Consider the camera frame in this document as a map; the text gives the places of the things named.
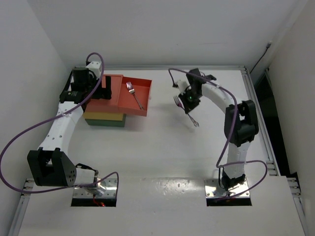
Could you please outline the silver metal fork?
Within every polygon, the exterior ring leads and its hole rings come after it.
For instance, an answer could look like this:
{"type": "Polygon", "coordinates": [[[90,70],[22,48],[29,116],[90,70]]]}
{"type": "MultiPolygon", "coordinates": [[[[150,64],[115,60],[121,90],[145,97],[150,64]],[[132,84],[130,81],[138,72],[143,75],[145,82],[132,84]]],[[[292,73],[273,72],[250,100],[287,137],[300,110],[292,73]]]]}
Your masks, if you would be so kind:
{"type": "Polygon", "coordinates": [[[128,89],[128,92],[129,92],[131,95],[133,95],[133,97],[135,98],[135,100],[136,100],[136,102],[137,102],[137,104],[138,104],[140,110],[144,110],[142,104],[140,103],[139,99],[138,99],[137,96],[136,96],[135,89],[134,89],[132,83],[131,83],[131,82],[127,82],[127,83],[126,83],[126,87],[127,87],[127,89],[128,89]]]}

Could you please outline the pink metallic fork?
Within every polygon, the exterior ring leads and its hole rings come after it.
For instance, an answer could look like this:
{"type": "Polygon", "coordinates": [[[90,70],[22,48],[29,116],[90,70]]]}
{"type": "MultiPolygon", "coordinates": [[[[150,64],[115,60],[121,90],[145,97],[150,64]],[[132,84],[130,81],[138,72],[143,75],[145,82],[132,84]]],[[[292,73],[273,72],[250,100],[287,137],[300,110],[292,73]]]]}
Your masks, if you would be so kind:
{"type": "MultiPolygon", "coordinates": [[[[183,104],[181,103],[181,101],[180,101],[180,99],[179,99],[178,96],[174,96],[173,99],[174,99],[175,104],[176,104],[178,107],[180,107],[181,109],[185,110],[185,109],[184,109],[184,106],[183,106],[183,104]]],[[[193,123],[193,125],[194,125],[195,127],[199,127],[199,123],[198,123],[190,114],[186,114],[186,115],[190,118],[191,122],[193,123]]]]}

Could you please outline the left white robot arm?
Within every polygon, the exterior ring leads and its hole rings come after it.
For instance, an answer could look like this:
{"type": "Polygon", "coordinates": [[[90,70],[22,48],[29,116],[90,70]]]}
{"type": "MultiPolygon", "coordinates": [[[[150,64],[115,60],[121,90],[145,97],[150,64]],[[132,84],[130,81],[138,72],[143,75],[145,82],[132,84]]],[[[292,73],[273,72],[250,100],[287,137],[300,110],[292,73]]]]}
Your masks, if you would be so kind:
{"type": "Polygon", "coordinates": [[[91,61],[75,67],[60,94],[57,119],[37,150],[29,151],[27,161],[35,184],[47,187],[95,185],[97,170],[78,168],[68,157],[68,146],[75,126],[85,110],[84,99],[92,90],[101,98],[107,90],[101,86],[102,62],[91,61]]]}

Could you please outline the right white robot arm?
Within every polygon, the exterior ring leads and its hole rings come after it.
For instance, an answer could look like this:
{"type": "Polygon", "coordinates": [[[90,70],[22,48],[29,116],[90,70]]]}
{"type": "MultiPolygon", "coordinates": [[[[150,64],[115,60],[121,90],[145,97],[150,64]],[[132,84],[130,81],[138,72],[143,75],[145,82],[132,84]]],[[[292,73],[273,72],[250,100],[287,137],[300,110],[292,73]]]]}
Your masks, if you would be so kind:
{"type": "Polygon", "coordinates": [[[220,184],[223,189],[243,183],[245,161],[251,142],[259,132],[256,106],[252,100],[237,99],[230,91],[217,84],[212,75],[202,76],[199,69],[186,72],[185,81],[178,80],[173,87],[178,88],[178,98],[186,114],[195,109],[201,97],[210,99],[224,113],[224,134],[226,143],[222,153],[227,154],[226,164],[220,161],[220,184]]]}

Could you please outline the green bottom drawer box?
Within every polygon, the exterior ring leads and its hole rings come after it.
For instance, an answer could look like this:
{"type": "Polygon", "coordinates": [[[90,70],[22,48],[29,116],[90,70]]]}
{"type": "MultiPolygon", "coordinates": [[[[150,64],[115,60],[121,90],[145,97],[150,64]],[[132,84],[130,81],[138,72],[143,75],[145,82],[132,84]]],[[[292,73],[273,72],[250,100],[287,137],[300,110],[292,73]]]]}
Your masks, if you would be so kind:
{"type": "Polygon", "coordinates": [[[124,127],[126,122],[126,115],[124,114],[124,118],[121,121],[93,119],[85,119],[85,121],[90,126],[124,127]]]}

